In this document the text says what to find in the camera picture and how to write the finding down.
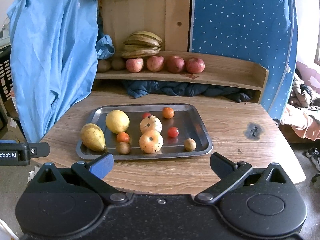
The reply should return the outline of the yellow green pear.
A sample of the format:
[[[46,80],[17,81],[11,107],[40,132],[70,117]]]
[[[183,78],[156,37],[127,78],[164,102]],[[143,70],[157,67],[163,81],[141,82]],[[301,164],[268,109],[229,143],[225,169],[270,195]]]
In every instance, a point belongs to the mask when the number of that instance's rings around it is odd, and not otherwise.
[[[87,148],[95,152],[102,152],[106,149],[104,133],[96,124],[85,124],[80,131],[80,139]]]

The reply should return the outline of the small orange tangerine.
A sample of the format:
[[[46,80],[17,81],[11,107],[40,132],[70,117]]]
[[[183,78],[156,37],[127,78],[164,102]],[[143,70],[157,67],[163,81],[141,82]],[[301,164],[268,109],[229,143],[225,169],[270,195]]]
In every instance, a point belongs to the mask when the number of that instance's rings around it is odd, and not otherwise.
[[[163,115],[163,117],[166,118],[166,119],[171,119],[171,118],[174,117],[175,112],[174,112],[174,110],[173,110],[171,107],[164,107],[164,108],[162,109],[162,115]]]
[[[125,142],[129,143],[130,142],[130,136],[126,132],[120,132],[116,136],[117,142]]]

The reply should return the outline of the yellow lemon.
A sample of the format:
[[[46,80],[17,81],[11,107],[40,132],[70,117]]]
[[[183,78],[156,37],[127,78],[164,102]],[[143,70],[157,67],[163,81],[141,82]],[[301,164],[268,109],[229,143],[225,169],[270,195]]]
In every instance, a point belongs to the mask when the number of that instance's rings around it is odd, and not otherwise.
[[[117,109],[107,114],[105,122],[107,128],[115,134],[125,132],[130,125],[130,119],[127,114]]]

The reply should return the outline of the orange persimmon fruit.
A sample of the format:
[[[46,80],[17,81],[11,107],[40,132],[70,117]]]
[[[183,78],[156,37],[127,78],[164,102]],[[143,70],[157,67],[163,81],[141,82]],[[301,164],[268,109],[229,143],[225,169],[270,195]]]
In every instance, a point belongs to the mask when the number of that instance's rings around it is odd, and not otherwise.
[[[155,130],[143,133],[139,139],[140,149],[146,154],[155,154],[163,146],[163,137]]]

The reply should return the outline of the small red tomato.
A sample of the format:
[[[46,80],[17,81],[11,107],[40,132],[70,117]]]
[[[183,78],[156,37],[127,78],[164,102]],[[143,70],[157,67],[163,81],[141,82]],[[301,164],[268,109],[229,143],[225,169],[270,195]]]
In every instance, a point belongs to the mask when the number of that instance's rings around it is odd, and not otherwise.
[[[168,129],[168,136],[171,137],[171,138],[176,138],[176,137],[178,137],[179,133],[180,133],[180,132],[179,132],[179,130],[178,130],[177,127],[172,126],[172,127],[170,127],[170,128]]]
[[[145,118],[147,118],[148,116],[151,116],[151,113],[146,112],[146,113],[143,114],[142,118],[145,119]]]

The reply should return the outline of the pale speckled round fruit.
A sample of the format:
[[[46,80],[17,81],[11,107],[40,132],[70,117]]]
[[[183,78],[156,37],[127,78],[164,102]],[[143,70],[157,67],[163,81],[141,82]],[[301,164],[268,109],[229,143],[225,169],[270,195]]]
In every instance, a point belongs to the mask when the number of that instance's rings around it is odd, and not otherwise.
[[[162,131],[162,123],[159,120],[159,118],[157,118],[154,115],[149,115],[146,118],[144,118],[141,122],[140,122],[140,131],[142,133],[145,133],[147,131],[150,130],[155,130],[158,133],[161,133]]]

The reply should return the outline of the black crate left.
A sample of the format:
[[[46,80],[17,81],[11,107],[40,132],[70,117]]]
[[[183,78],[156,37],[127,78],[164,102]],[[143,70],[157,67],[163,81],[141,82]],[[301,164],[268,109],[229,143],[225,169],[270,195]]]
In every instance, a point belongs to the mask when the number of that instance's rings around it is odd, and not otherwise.
[[[1,80],[1,99],[3,102],[8,101],[11,98],[11,89],[13,87],[12,74],[10,67],[10,53],[11,45],[8,45],[1,49],[0,55],[0,80]]]

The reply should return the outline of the metal baking tray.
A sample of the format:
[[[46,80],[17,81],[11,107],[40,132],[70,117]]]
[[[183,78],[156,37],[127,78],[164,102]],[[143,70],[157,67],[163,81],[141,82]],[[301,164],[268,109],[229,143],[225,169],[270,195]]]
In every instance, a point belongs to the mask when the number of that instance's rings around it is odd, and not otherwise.
[[[127,143],[106,125],[106,118],[116,111],[129,118]],[[102,130],[106,151],[113,154],[114,160],[195,157],[213,149],[196,107],[186,103],[102,106],[86,122]]]

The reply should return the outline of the dark blue cloth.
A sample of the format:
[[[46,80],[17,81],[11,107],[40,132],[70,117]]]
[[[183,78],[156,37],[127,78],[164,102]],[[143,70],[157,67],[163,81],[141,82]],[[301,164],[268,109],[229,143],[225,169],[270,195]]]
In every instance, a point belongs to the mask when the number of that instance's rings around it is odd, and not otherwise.
[[[253,98],[253,91],[250,89],[200,83],[136,80],[124,81],[124,87],[127,94],[134,98],[140,98],[148,94],[187,97],[204,95],[207,97],[224,96],[237,103],[248,102]]]

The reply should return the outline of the pile of clothes right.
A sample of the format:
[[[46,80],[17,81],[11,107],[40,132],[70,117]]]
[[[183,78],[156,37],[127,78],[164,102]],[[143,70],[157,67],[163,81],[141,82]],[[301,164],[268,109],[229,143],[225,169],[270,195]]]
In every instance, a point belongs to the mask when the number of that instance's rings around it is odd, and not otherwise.
[[[319,140],[319,65],[297,62],[279,129],[289,143]]]

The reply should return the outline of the brown kiwi left shelf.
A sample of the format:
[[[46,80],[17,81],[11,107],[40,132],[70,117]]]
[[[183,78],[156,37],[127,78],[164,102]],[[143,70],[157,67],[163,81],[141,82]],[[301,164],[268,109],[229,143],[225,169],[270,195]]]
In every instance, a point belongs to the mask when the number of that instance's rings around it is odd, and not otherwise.
[[[107,60],[99,60],[98,61],[98,67],[97,67],[97,72],[98,73],[104,73],[108,72],[111,69],[111,63],[110,61]]]

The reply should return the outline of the brown kiwi shelf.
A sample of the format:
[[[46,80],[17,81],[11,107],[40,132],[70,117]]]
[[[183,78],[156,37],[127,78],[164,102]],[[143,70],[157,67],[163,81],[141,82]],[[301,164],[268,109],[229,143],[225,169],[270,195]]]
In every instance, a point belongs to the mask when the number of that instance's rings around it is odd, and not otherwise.
[[[111,69],[111,63],[110,61],[107,60],[99,60],[98,61],[98,67],[97,67],[97,72],[98,73],[104,73],[108,72]]]
[[[114,70],[122,70],[125,68],[125,62],[121,58],[116,58],[111,61],[111,66]]]

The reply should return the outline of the brown kiwi right shelf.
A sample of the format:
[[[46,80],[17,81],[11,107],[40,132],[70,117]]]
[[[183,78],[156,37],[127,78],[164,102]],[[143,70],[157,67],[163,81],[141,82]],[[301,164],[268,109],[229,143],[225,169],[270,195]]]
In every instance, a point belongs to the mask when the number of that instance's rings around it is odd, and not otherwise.
[[[116,58],[111,61],[111,66],[114,70],[122,70],[125,68],[125,62],[121,58]]]

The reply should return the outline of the red apple far right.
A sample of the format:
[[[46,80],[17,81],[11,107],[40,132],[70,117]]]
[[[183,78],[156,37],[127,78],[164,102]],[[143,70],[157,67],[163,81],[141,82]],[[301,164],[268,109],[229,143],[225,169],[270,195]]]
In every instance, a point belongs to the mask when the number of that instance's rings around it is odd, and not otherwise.
[[[191,74],[199,74],[205,69],[205,63],[203,59],[199,57],[193,57],[186,62],[186,70]]]

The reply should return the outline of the red apple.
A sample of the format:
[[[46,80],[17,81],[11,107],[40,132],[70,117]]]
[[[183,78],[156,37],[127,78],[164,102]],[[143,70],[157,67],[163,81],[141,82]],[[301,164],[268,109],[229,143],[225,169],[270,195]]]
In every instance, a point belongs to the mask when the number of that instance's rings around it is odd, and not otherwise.
[[[144,61],[142,58],[128,59],[125,66],[129,72],[138,73],[143,69]]]
[[[180,73],[184,70],[185,61],[180,56],[171,56],[167,59],[166,68],[171,73]]]
[[[203,59],[199,57],[193,57],[186,62],[186,70],[191,74],[199,74],[205,69],[205,63]]]
[[[160,72],[164,68],[164,57],[151,56],[146,61],[146,67],[151,72]]]

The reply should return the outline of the red apple far left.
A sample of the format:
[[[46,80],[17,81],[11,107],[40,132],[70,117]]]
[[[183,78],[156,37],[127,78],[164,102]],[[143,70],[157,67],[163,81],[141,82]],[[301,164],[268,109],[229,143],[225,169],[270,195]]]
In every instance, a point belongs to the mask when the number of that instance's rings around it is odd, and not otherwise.
[[[142,58],[128,59],[125,66],[129,72],[138,73],[143,69],[144,61]]]

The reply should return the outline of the light blue hanging garment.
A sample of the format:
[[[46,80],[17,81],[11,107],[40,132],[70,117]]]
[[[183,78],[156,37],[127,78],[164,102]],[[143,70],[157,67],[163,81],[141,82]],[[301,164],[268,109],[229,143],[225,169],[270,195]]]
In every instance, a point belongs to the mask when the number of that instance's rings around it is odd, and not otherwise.
[[[91,93],[99,59],[114,53],[98,25],[97,0],[15,0],[10,66],[17,111],[28,142],[39,142]]]

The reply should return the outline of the bunch of ripe bananas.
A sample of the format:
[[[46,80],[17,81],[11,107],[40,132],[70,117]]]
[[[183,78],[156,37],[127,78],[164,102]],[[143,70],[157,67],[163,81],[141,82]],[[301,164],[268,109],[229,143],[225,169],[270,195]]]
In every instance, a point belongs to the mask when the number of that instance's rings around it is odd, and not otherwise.
[[[163,40],[149,31],[136,31],[123,42],[121,57],[125,59],[143,58],[157,55],[163,45]]]

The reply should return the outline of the blue starry panel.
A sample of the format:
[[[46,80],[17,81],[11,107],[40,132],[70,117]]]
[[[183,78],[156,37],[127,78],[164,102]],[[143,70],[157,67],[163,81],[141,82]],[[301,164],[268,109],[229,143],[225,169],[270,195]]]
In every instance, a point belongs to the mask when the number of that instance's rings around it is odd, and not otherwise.
[[[252,61],[269,72],[261,105],[280,119],[296,68],[295,0],[191,0],[189,50]]]

